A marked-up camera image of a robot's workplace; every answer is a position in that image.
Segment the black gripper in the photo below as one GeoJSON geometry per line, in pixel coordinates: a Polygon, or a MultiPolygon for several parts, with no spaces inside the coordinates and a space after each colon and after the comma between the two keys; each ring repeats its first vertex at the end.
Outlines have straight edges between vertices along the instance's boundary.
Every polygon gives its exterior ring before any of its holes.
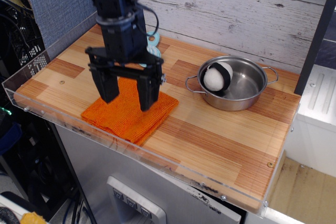
{"type": "Polygon", "coordinates": [[[137,80],[141,111],[147,111],[159,98],[160,85],[166,81],[163,60],[148,52],[143,11],[125,16],[97,16],[103,47],[86,49],[90,71],[97,90],[106,103],[119,95],[118,77],[137,80]]]}

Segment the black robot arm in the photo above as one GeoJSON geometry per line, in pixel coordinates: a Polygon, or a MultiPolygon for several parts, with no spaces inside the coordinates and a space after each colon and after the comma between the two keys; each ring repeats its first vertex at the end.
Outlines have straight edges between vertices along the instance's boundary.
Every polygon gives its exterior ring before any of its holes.
{"type": "Polygon", "coordinates": [[[148,52],[148,36],[138,0],[92,0],[97,9],[104,47],[88,47],[89,68],[102,100],[119,95],[118,78],[137,82],[140,108],[148,110],[158,100],[165,76],[163,59],[148,52]]]}

